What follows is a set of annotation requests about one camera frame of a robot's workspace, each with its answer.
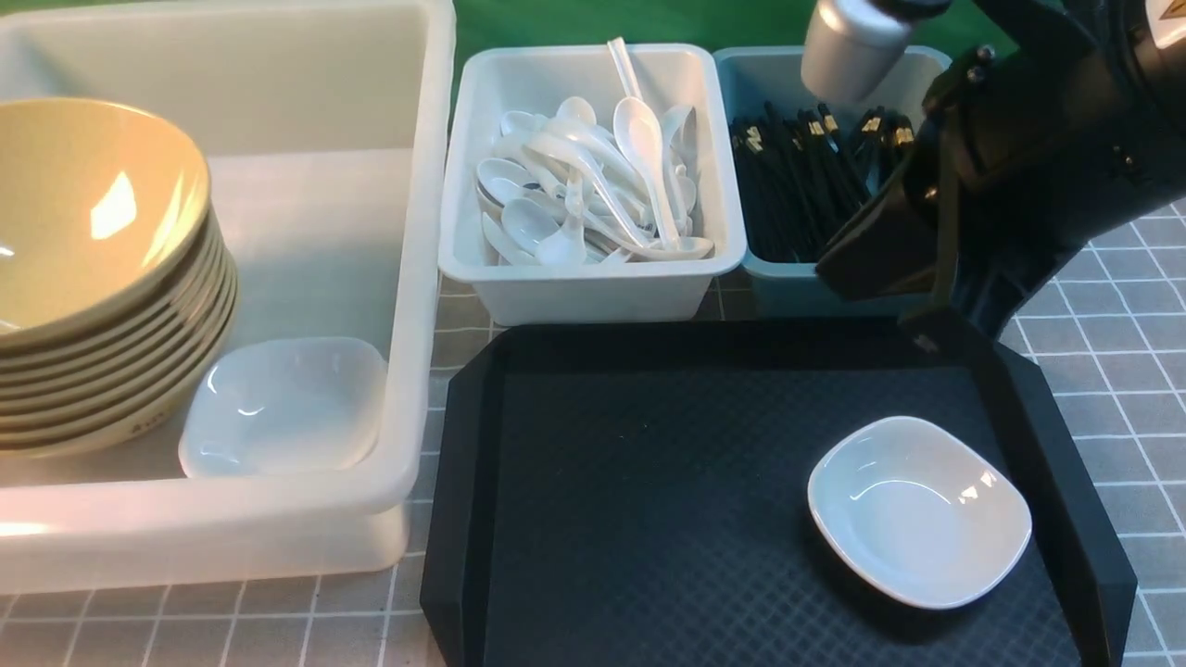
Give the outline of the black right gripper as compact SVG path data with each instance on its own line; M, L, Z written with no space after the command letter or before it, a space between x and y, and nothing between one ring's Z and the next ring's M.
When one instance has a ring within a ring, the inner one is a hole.
M1020 281L987 201L997 135L978 116L996 64L994 49L975 46L927 88L908 155L816 265L843 299L922 293L903 325L1003 325L1016 315Z

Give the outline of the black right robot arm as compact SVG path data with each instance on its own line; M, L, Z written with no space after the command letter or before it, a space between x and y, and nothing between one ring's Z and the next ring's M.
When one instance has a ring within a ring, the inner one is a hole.
M1014 43L927 87L914 144L814 263L848 301L930 293L980 333L1093 239L1182 199L1181 1L981 1Z

